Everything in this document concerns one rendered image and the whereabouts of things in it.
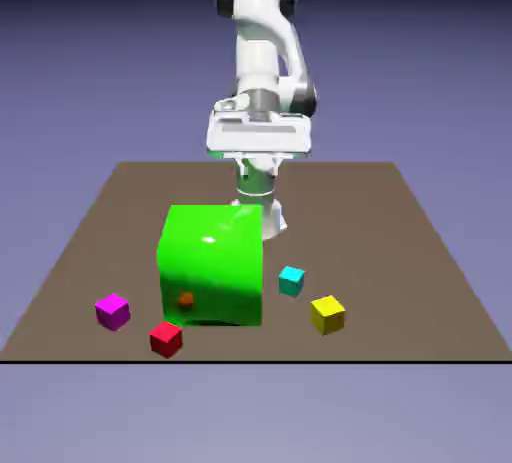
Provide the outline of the small magenta cube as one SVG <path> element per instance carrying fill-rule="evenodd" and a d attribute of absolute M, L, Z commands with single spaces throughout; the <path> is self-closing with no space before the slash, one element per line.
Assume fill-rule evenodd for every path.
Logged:
<path fill-rule="evenodd" d="M 117 331 L 131 319 L 130 305 L 127 299 L 112 293 L 94 305 L 99 324 L 111 331 Z"/>

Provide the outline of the small cyan cube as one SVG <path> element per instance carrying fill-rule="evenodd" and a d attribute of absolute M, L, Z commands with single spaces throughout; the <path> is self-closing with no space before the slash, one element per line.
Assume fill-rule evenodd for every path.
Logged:
<path fill-rule="evenodd" d="M 280 294 L 297 297 L 304 286 L 305 271 L 292 266 L 285 266 L 279 273 L 278 290 Z"/>

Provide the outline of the small yellow cube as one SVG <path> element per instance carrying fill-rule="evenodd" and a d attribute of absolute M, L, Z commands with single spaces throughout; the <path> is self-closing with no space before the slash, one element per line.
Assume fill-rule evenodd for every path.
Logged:
<path fill-rule="evenodd" d="M 310 303 L 310 321 L 321 335 L 341 330 L 345 324 L 345 313 L 345 307 L 333 295 Z"/>

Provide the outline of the small red cube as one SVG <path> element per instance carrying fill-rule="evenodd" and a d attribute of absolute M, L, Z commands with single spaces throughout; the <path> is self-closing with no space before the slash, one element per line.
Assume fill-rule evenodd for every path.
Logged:
<path fill-rule="evenodd" d="M 149 332 L 151 350 L 164 358 L 173 357 L 183 346 L 182 328 L 167 321 Z"/>

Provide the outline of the large green box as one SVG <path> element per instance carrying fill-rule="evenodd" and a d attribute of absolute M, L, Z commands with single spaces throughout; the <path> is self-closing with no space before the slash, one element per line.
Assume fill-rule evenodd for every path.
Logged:
<path fill-rule="evenodd" d="M 177 326 L 259 326 L 260 206 L 172 205 L 156 258 L 164 319 Z"/>

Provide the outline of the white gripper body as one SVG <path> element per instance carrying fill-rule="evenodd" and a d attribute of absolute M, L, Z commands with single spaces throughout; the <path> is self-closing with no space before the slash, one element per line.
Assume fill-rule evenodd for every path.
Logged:
<path fill-rule="evenodd" d="M 303 115 L 271 112 L 267 122 L 246 111 L 213 111 L 206 146 L 222 154 L 305 155 L 311 151 L 311 120 Z"/>

